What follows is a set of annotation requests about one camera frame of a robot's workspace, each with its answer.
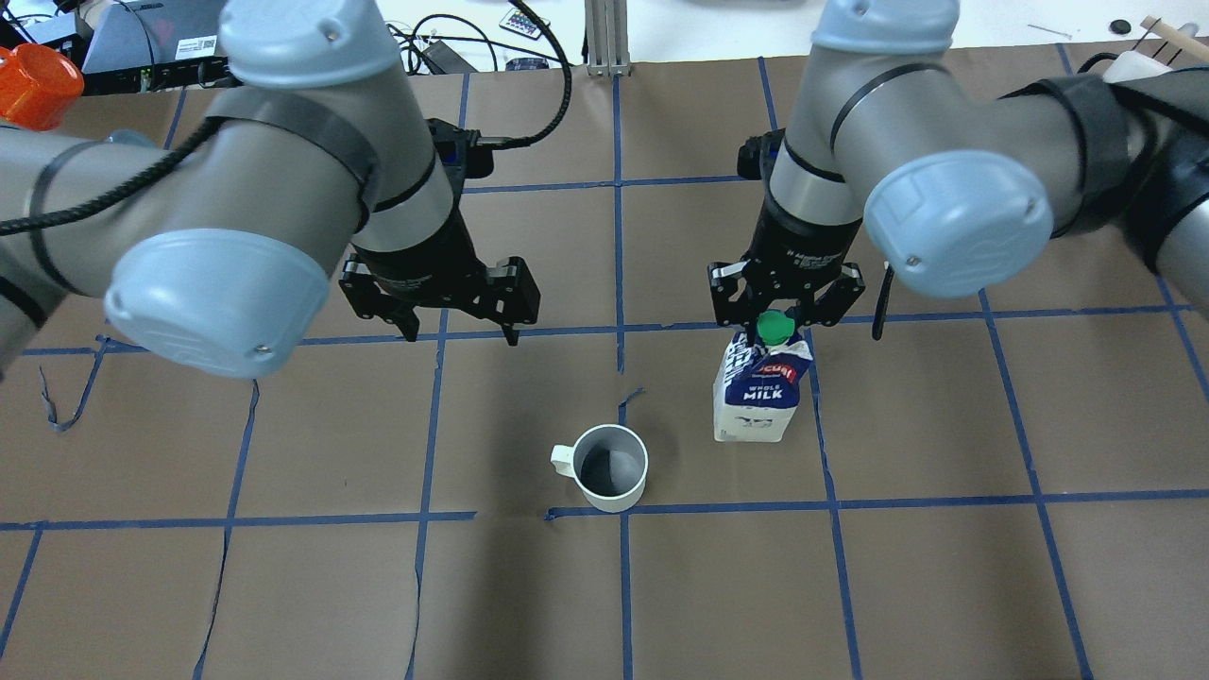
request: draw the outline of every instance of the mug handle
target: mug handle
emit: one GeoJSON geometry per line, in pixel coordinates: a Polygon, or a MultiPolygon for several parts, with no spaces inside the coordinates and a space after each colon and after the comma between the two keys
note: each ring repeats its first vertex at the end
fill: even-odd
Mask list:
{"type": "Polygon", "coordinates": [[[563,446],[562,444],[556,444],[554,450],[550,451],[550,463],[554,465],[554,471],[563,477],[575,476],[575,449],[574,446],[563,446]]]}

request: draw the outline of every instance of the light blue joint cap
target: light blue joint cap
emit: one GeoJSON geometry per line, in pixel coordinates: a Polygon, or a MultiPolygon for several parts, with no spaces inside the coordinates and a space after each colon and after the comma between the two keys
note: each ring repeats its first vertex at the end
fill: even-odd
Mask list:
{"type": "Polygon", "coordinates": [[[280,368],[328,299],[328,275],[294,246],[245,231],[189,229],[131,248],[105,315],[132,340],[225,378],[280,368]]]}
{"type": "Polygon", "coordinates": [[[990,151],[916,159],[864,204],[869,237],[895,276],[932,298],[972,295],[1016,276],[1041,254],[1053,223],[1032,171],[990,151]]]}
{"type": "Polygon", "coordinates": [[[953,45],[958,0],[828,0],[815,45],[864,54],[930,54],[953,45]]]}
{"type": "Polygon", "coordinates": [[[399,63],[372,0],[230,0],[219,44],[239,80],[278,90],[353,82],[399,63]]]}

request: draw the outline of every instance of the wooden handle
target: wooden handle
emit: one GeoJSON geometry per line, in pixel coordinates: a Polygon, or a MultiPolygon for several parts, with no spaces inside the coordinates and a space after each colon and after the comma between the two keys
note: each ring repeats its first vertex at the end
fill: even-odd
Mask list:
{"type": "Polygon", "coordinates": [[[1184,35],[1175,27],[1165,24],[1156,17],[1146,17],[1146,21],[1141,22],[1141,27],[1170,42],[1178,50],[1184,50],[1202,62],[1209,62],[1209,47],[1198,42],[1194,38],[1184,35]]]}

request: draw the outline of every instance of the metal bracket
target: metal bracket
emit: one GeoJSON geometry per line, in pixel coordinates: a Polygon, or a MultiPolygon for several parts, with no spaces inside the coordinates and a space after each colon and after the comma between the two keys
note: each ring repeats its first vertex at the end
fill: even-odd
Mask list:
{"type": "Polygon", "coordinates": [[[630,35],[626,0],[584,0],[588,31],[588,73],[630,75],[630,35]]]}

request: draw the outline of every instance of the orange cup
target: orange cup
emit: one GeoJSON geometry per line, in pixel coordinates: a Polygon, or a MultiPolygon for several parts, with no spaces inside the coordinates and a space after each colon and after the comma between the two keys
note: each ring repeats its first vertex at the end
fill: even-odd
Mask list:
{"type": "Polygon", "coordinates": [[[46,131],[83,93],[83,75],[70,59],[42,45],[0,47],[0,117],[46,131]]]}

